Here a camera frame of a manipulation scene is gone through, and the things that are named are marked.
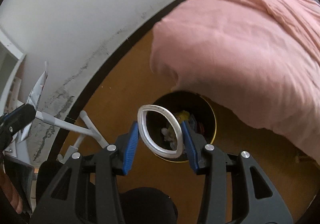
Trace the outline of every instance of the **white shelf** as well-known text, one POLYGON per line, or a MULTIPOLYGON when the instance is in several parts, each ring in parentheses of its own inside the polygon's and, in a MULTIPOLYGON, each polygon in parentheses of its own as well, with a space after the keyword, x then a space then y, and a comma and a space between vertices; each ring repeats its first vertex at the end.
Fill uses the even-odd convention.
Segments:
POLYGON ((0 29, 0 116, 4 113, 13 80, 23 54, 0 29))

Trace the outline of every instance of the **trash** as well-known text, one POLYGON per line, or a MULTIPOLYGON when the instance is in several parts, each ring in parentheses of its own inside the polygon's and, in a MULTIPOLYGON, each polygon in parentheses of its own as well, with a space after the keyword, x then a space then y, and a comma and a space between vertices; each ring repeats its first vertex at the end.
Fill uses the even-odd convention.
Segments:
MULTIPOLYGON (((204 131, 202 131, 203 124, 202 123, 198 123, 196 121, 195 116, 193 114, 190 114, 188 111, 183 110, 181 112, 175 113, 174 115, 175 115, 177 121, 179 122, 179 124, 181 124, 185 120, 188 120, 189 124, 190 124, 190 127, 191 127, 191 129, 193 131, 195 131, 196 133, 204 132, 204 131)), ((169 122, 167 123, 167 127, 166 128, 164 127, 164 128, 161 129, 161 133, 164 136, 164 140, 166 142, 170 142, 170 148, 172 150, 176 150, 177 149, 177 138, 176 138, 174 130, 173 130, 172 126, 169 124, 169 122)), ((183 146, 183 152, 182 153, 183 154, 186 153, 186 150, 185 150, 184 146, 183 146)))

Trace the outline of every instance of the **white wall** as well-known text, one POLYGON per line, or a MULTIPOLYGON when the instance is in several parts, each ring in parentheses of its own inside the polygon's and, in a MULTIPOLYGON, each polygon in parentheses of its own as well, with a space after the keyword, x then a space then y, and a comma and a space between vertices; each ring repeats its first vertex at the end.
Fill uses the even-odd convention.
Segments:
MULTIPOLYGON (((4 0, 0 27, 26 53, 21 101, 49 62, 39 109, 65 118, 94 73, 146 20, 174 0, 4 0)), ((28 147, 46 160, 57 129, 35 123, 28 147)))

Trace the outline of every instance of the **human hand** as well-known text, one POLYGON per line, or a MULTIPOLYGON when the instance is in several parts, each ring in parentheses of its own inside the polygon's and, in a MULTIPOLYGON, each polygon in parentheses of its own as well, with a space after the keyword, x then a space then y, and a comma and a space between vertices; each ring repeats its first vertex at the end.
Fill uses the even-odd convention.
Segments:
POLYGON ((3 193, 7 197, 11 206, 15 211, 20 214, 22 212, 22 199, 15 189, 14 185, 11 183, 9 177, 3 172, 2 165, 0 164, 0 188, 2 188, 3 193))

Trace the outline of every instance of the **wall stain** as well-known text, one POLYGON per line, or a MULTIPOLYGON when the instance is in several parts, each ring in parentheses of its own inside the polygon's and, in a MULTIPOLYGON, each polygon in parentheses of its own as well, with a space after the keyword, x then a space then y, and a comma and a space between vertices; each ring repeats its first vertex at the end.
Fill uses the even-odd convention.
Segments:
MULTIPOLYGON (((69 107, 73 104, 73 99, 74 99, 74 96, 70 96, 70 97, 68 98, 68 100, 66 101, 66 103, 64 104, 64 106, 62 107, 62 109, 61 109, 54 117, 60 119, 60 118, 61 118, 61 115, 64 114, 64 113, 69 109, 69 107)), ((50 137, 54 134, 54 132, 55 132, 54 128, 55 128, 55 127, 52 125, 52 126, 50 126, 50 127, 47 129, 47 131, 45 132, 45 135, 44 135, 44 137, 42 138, 41 145, 40 145, 37 153, 36 153, 36 154, 34 155, 34 157, 33 157, 33 161, 35 161, 35 160, 40 156, 40 153, 41 153, 42 149, 44 148, 45 140, 46 140, 47 138, 50 138, 50 137)))
POLYGON ((141 18, 145 20, 146 17, 147 17, 147 12, 145 11, 145 12, 142 13, 141 18))
POLYGON ((108 40, 103 41, 103 43, 100 45, 100 47, 98 47, 98 49, 97 49, 96 51, 92 52, 90 58, 88 58, 88 59, 86 60, 86 63, 79 69, 78 73, 75 74, 75 75, 73 75, 73 76, 71 76, 71 77, 69 77, 69 78, 67 78, 67 79, 65 80, 65 82, 63 83, 63 86, 67 85, 67 84, 70 83, 72 80, 74 80, 74 79, 76 79, 77 77, 79 77, 79 76, 82 74, 82 72, 88 68, 89 62, 90 62, 96 55, 101 55, 101 54, 107 54, 107 55, 109 55, 108 49, 106 48, 106 44, 107 44, 109 41, 113 40, 113 38, 114 38, 116 35, 118 35, 118 34, 120 34, 120 33, 123 33, 123 32, 126 32, 127 30, 128 30, 128 29, 126 29, 126 28, 120 29, 120 30, 118 30, 115 34, 113 34, 113 36, 111 36, 111 38, 109 38, 108 40))
MULTIPOLYGON (((118 30, 116 33, 114 33, 107 40, 104 40, 102 42, 102 44, 98 47, 98 49, 91 53, 91 56, 85 61, 85 64, 83 66, 81 66, 78 73, 71 76, 71 77, 68 77, 64 81, 63 85, 60 88, 58 88, 48 98, 47 101, 45 101, 44 109, 47 110, 49 114, 53 113, 52 110, 55 110, 55 107, 62 106, 62 108, 58 111, 58 113, 54 117, 61 119, 63 116, 65 116, 65 114, 68 112, 69 108, 74 103, 74 98, 75 98, 75 96, 70 96, 68 93, 68 90, 66 90, 66 86, 68 85, 68 83, 70 83, 73 80, 76 80, 86 69, 88 69, 90 61, 92 59, 94 59, 97 55, 107 55, 107 57, 108 57, 110 55, 110 53, 108 51, 107 44, 110 41, 112 41, 117 35, 124 33, 124 32, 127 32, 129 30, 129 28, 130 28, 129 26, 124 27, 124 28, 118 30)), ((34 128, 42 128, 42 130, 44 130, 44 128, 46 128, 46 126, 43 126, 43 125, 41 125, 41 123, 38 123, 37 125, 34 125, 32 128, 33 129, 34 128)), ((52 137, 55 134, 57 128, 58 127, 50 126, 49 128, 46 129, 44 136, 41 137, 38 142, 39 148, 36 150, 37 152, 34 153, 34 156, 33 156, 34 162, 36 159, 38 159, 41 156, 41 152, 45 146, 46 139, 49 139, 50 137, 52 137)), ((36 131, 35 136, 37 136, 38 133, 41 133, 41 129, 36 131)))

